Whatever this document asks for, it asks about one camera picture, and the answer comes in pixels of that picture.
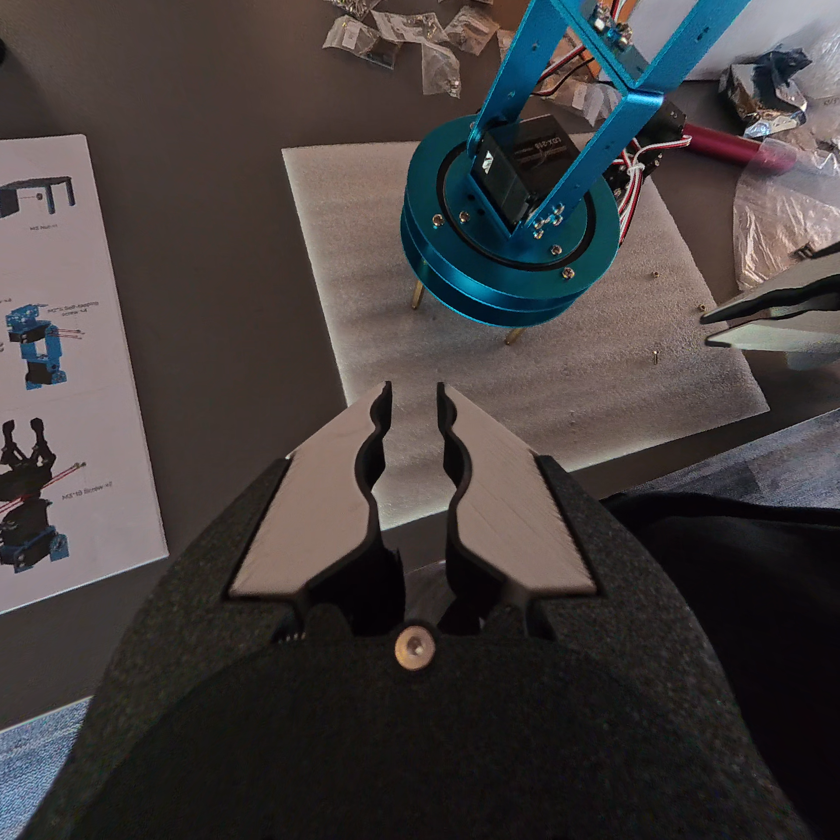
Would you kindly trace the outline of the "red electric screwdriver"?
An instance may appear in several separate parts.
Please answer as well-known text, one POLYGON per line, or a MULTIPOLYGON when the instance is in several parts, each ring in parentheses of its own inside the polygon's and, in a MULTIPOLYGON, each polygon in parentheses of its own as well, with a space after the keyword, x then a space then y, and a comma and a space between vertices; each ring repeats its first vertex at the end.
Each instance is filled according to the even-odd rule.
POLYGON ((797 163, 797 151, 786 143, 758 142, 692 123, 685 124, 683 134, 691 138, 688 151, 741 167, 752 165, 759 172, 780 175, 797 163))

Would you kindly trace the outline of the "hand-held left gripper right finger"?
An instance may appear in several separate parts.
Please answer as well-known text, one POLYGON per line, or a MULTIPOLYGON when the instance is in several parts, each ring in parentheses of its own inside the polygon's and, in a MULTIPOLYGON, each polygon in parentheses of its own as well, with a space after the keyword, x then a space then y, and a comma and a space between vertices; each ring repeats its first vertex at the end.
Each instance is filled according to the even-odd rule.
POLYGON ((536 453, 453 386, 437 385, 451 588, 475 599, 594 595, 596 582, 536 453))

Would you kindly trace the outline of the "large white cardboard box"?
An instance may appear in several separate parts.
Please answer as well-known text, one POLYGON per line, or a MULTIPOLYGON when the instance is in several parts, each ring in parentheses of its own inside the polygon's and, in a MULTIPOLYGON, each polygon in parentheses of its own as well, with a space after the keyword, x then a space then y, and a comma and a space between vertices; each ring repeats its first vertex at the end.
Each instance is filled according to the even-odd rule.
MULTIPOLYGON (((695 1, 622 2, 618 18, 629 22, 633 42, 652 59, 695 1)), ((751 1, 689 73, 689 81, 711 80, 731 64, 743 63, 780 44, 795 49, 825 27, 838 25, 838 1, 751 1)))

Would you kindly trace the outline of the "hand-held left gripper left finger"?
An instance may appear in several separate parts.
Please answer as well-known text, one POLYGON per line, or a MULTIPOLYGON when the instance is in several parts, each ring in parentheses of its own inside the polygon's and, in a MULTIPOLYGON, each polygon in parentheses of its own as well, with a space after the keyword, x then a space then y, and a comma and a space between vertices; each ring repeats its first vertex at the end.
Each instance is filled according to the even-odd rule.
POLYGON ((385 469, 383 439, 391 422, 392 384, 384 381, 292 451, 229 596, 296 600, 309 585, 381 547, 372 489, 385 469))

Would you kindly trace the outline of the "printed instruction sheet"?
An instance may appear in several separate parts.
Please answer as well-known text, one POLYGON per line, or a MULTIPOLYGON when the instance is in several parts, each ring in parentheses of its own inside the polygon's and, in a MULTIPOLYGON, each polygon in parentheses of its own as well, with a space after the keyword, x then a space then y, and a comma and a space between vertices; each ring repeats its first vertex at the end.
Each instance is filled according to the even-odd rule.
POLYGON ((162 560, 83 135, 1 142, 1 610, 162 560))

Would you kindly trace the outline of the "white foam mat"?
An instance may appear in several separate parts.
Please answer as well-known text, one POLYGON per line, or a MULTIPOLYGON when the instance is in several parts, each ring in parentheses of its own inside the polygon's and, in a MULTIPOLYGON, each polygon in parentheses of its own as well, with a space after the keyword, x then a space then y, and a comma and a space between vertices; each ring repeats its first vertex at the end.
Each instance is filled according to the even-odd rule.
POLYGON ((400 212, 416 146, 282 152, 344 396, 393 385, 374 487, 385 529, 446 509, 454 492, 437 426, 441 381, 568 470, 769 410, 743 355, 705 345, 696 306, 713 305, 711 292, 651 181, 606 275, 513 345, 429 295, 413 311, 400 212))

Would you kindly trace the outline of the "large clear parts bag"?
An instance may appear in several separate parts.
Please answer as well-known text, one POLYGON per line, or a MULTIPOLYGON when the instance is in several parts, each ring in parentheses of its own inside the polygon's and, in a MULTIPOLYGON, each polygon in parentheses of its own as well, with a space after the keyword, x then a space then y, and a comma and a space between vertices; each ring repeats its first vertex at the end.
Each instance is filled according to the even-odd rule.
POLYGON ((822 250, 839 239, 837 154, 788 145, 797 151, 793 169, 773 175, 749 165, 737 183, 732 238, 741 291, 790 268, 799 261, 791 254, 805 244, 822 250))

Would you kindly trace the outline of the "pile of clear parts bags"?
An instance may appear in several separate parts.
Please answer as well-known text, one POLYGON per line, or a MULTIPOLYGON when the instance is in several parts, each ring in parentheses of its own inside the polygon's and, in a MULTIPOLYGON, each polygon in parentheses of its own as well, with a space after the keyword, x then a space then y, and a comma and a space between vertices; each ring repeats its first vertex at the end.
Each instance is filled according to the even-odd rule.
POLYGON ((378 1, 331 1, 344 11, 324 39, 324 49, 337 49, 372 65, 392 70, 404 45, 418 45, 426 96, 461 94, 456 51, 478 56, 496 38, 504 58, 514 33, 490 15, 491 1, 467 2, 442 25, 435 12, 399 14, 377 10, 378 1))

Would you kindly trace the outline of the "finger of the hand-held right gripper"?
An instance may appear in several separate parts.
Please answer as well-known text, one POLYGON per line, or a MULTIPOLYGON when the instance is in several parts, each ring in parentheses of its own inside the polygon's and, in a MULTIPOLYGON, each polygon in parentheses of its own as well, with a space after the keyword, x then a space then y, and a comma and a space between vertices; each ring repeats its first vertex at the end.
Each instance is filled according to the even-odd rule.
POLYGON ((761 286, 701 315, 702 324, 779 321, 839 311, 839 245, 816 251, 761 286))
POLYGON ((839 315, 803 313, 784 320, 758 320, 712 334, 706 345, 783 353, 792 370, 839 361, 839 315))

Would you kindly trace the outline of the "bag of brass standoffs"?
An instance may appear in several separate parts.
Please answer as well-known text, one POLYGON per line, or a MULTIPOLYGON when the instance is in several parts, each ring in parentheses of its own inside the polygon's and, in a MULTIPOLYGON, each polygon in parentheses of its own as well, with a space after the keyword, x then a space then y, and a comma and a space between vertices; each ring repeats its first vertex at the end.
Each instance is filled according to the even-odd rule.
POLYGON ((806 122, 807 100, 793 76, 811 63, 803 49, 774 49, 722 72, 718 92, 737 114, 744 138, 761 140, 806 122))

